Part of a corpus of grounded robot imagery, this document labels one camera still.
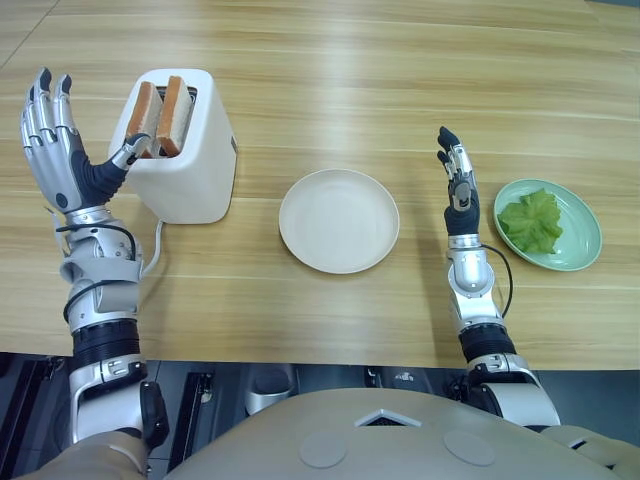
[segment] robotic arm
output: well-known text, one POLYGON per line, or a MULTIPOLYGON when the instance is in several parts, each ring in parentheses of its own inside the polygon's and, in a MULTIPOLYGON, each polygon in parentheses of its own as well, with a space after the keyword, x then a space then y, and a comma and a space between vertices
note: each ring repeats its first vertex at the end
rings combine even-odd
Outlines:
POLYGON ((106 444, 143 472, 146 453, 164 441, 168 423, 159 386, 144 381, 136 323, 142 249, 105 203, 150 138, 128 138, 105 163, 90 164, 71 115, 71 77, 62 76, 53 95, 50 83, 51 72, 41 69, 20 130, 40 190, 66 219, 56 232, 66 234, 60 272, 71 284, 63 311, 73 336, 71 441, 120 432, 104 437, 106 444))
POLYGON ((480 243, 480 207, 471 160, 458 138, 440 128, 438 159, 449 178, 451 311, 467 360, 466 403, 522 426, 559 425, 555 407, 524 358, 517 354, 493 301, 495 275, 480 243))

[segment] toast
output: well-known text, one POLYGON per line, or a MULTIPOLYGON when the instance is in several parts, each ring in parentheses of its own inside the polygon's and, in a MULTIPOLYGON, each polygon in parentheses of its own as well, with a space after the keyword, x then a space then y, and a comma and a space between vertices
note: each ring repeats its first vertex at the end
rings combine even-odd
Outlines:
POLYGON ((181 77, 169 78, 156 137, 168 157, 180 154, 191 115, 191 96, 181 77))
POLYGON ((156 139, 156 129, 162 111, 162 98, 151 82, 142 82, 138 92, 136 104, 127 126, 126 138, 136 133, 146 133, 152 139, 147 149, 142 153, 144 158, 154 158, 160 153, 160 144, 156 139))

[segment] lettuce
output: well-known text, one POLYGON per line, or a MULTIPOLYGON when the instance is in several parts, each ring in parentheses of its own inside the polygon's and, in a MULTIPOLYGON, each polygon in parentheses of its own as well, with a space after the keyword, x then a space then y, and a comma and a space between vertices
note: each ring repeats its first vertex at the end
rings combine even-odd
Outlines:
POLYGON ((556 253, 553 244, 562 235, 556 197, 543 189, 508 204, 498 221, 509 240, 522 252, 556 253))

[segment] wooden table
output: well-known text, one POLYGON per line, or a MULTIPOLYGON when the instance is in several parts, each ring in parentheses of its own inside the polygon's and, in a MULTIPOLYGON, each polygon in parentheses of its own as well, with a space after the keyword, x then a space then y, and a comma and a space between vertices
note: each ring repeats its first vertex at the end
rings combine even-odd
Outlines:
MULTIPOLYGON (((639 367, 638 76, 581 0, 12 0, 0 32, 0 350, 71 352, 68 285, 19 143, 37 68, 72 74, 102 161, 135 79, 195 67, 214 75, 238 137, 235 189, 221 222, 167 226, 142 284, 148 357, 463 365, 443 273, 444 124, 472 155, 485 242, 507 250, 489 212, 523 177, 565 185, 602 225, 602 255, 581 272, 508 253, 518 351, 536 369, 639 367), (372 175, 398 203, 396 247, 361 274, 315 272, 279 237, 283 195, 328 167, 372 175)), ((111 208, 150 255, 150 211, 127 188, 111 208)))

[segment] plate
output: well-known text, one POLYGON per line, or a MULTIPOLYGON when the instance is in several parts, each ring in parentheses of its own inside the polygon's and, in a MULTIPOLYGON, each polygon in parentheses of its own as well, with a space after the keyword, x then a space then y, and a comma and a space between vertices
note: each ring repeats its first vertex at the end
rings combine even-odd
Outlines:
POLYGON ((355 273, 386 257, 398 239, 400 215, 379 182, 353 170, 307 175, 280 206, 280 234, 291 253, 327 273, 355 273))
POLYGON ((498 233, 509 247, 525 260, 544 268, 573 272, 587 268, 596 261, 602 249, 602 231, 594 213, 575 193, 545 180, 523 179, 505 185, 493 204, 493 220, 498 233), (562 235, 556 240, 556 253, 525 253, 516 247, 504 233, 498 214, 511 202, 520 202, 522 195, 528 195, 543 188, 556 196, 560 209, 558 225, 562 235))

